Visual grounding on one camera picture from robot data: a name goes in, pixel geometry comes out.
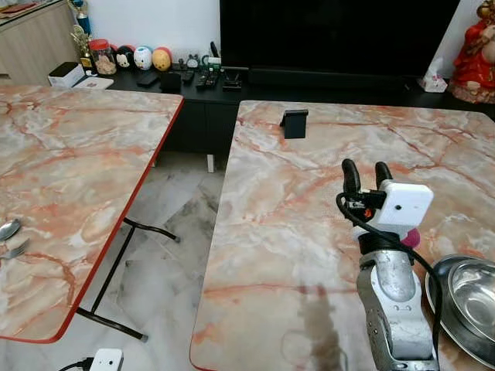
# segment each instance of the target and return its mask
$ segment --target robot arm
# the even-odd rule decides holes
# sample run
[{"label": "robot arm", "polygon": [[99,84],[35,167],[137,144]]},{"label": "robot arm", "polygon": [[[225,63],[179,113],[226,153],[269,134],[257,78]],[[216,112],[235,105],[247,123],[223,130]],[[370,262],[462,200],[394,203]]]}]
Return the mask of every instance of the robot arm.
[{"label": "robot arm", "polygon": [[[394,182],[388,167],[378,162],[378,190],[361,189],[355,164],[346,159],[342,168],[344,206],[361,222],[397,242],[421,223],[433,199],[427,186]],[[379,371],[438,371],[432,333],[421,308],[421,283],[409,256],[358,225],[353,227],[353,238],[363,254],[357,290],[376,367]]]}]

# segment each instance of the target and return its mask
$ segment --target glass jar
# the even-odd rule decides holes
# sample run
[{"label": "glass jar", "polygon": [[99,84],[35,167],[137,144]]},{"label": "glass jar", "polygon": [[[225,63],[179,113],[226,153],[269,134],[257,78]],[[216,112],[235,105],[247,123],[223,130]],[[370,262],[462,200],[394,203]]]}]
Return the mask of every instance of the glass jar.
[{"label": "glass jar", "polygon": [[113,75],[117,72],[114,53],[106,39],[95,39],[89,42],[94,65],[100,75]]}]

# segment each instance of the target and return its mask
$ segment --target power plug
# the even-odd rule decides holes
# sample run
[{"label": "power plug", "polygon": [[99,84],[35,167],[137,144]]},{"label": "power plug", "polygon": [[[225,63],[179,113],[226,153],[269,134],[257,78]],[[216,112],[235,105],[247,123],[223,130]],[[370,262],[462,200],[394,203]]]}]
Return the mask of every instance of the power plug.
[{"label": "power plug", "polygon": [[120,349],[99,349],[90,371],[119,371],[123,362],[124,356]]}]

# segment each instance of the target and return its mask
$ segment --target floor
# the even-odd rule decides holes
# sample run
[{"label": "floor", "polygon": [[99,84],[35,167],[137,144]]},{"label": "floor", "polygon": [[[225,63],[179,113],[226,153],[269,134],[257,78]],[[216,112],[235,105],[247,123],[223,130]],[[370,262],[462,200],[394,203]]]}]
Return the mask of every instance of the floor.
[{"label": "floor", "polygon": [[[75,315],[64,337],[54,344],[0,340],[2,371],[57,371],[94,356],[99,348],[122,349],[122,371],[194,369],[189,363],[189,342],[224,182],[221,165],[209,174],[205,155],[161,154],[128,214],[182,238],[175,243],[160,234],[136,230],[97,311],[142,330],[149,336],[146,343]],[[121,226],[83,299],[83,308],[91,307],[128,229]]]}]

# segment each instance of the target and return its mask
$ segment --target black screen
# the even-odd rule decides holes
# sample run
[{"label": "black screen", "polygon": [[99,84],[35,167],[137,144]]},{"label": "black screen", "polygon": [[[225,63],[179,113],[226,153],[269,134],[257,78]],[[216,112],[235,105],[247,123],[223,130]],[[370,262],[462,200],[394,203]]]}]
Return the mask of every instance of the black screen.
[{"label": "black screen", "polygon": [[220,0],[222,64],[422,76],[459,0]]}]

